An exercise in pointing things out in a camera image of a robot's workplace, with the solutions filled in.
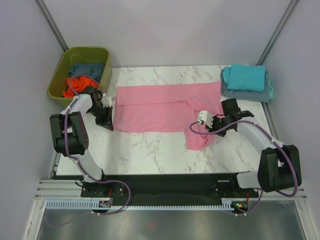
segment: stack of towels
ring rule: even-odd
[[[226,98],[268,103],[274,89],[266,67],[232,64],[221,71],[221,95]]]

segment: white wall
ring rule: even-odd
[[[53,155],[46,90],[63,52],[33,0],[0,6],[0,239],[19,240]]]
[[[113,67],[256,64],[290,0],[44,0],[69,47]]]
[[[277,129],[299,149],[302,183],[320,227],[319,10],[319,0],[301,0],[265,64],[274,78]]]

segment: pink cloth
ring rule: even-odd
[[[220,82],[120,86],[117,88],[113,125],[116,129],[132,133],[184,132],[186,148],[201,150],[211,144],[213,135],[198,135],[189,126],[197,120],[199,111],[221,114]],[[207,132],[204,125],[195,130]]]

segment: green laundry bin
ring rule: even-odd
[[[68,88],[66,79],[69,77],[68,71],[70,71],[73,64],[76,63],[101,63],[105,65],[101,81],[99,83],[101,89],[105,93],[108,91],[112,77],[112,68],[107,49],[103,47],[90,46],[77,46],[70,48],[64,53],[47,90],[49,96],[65,108],[72,101],[72,98],[63,97],[63,92]]]

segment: marble tabletop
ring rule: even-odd
[[[113,68],[108,96],[119,86],[170,85],[220,81],[224,66],[164,66]],[[260,102],[238,100],[242,110],[251,111],[259,124],[270,132]],[[187,150],[183,132],[128,133],[108,131],[95,124],[95,118],[83,118],[89,136],[89,151],[105,174],[185,174],[255,171],[260,155],[239,133],[229,130],[225,137],[200,151]],[[76,165],[61,156],[56,174],[80,175]]]

